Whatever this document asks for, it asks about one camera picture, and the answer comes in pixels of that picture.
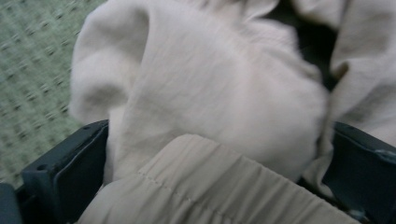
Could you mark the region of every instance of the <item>stitching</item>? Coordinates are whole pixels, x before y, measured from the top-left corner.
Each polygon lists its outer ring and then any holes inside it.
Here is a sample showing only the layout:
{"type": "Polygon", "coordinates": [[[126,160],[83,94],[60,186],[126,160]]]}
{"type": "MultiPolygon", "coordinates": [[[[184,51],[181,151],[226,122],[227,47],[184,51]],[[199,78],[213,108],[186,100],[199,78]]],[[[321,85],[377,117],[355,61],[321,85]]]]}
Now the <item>stitching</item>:
{"type": "Polygon", "coordinates": [[[219,212],[218,210],[216,210],[216,209],[214,209],[214,208],[211,208],[211,207],[209,207],[209,206],[206,206],[206,205],[204,205],[203,203],[200,203],[200,202],[198,202],[197,200],[195,200],[195,199],[193,199],[193,198],[191,198],[191,197],[189,197],[189,196],[184,196],[184,195],[182,195],[182,194],[181,194],[180,192],[178,192],[177,190],[171,189],[171,188],[165,186],[164,183],[161,183],[161,182],[155,180],[154,178],[148,176],[147,174],[143,174],[143,173],[141,173],[141,172],[138,172],[138,174],[140,174],[142,177],[146,178],[148,181],[154,183],[155,185],[157,185],[157,186],[160,187],[161,189],[166,189],[166,190],[168,190],[171,194],[176,195],[177,197],[181,198],[181,199],[184,200],[184,201],[187,201],[188,203],[190,203],[190,204],[192,204],[192,205],[201,207],[201,208],[203,208],[203,209],[205,209],[205,210],[208,210],[208,211],[210,211],[211,213],[214,213],[214,214],[216,214],[216,215],[218,215],[218,216],[220,216],[220,217],[226,217],[226,218],[230,219],[232,223],[246,224],[246,222],[244,222],[244,221],[236,220],[235,217],[230,217],[230,216],[227,216],[227,215],[225,215],[225,214],[222,214],[222,213],[219,212]]]}

